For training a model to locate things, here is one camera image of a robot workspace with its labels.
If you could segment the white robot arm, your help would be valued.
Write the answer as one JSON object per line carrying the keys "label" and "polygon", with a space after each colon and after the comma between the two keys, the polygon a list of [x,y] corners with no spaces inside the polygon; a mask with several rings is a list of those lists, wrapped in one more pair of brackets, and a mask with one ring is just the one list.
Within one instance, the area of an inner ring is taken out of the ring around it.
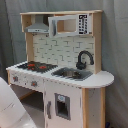
{"label": "white robot arm", "polygon": [[37,128],[12,88],[1,77],[0,128]]}

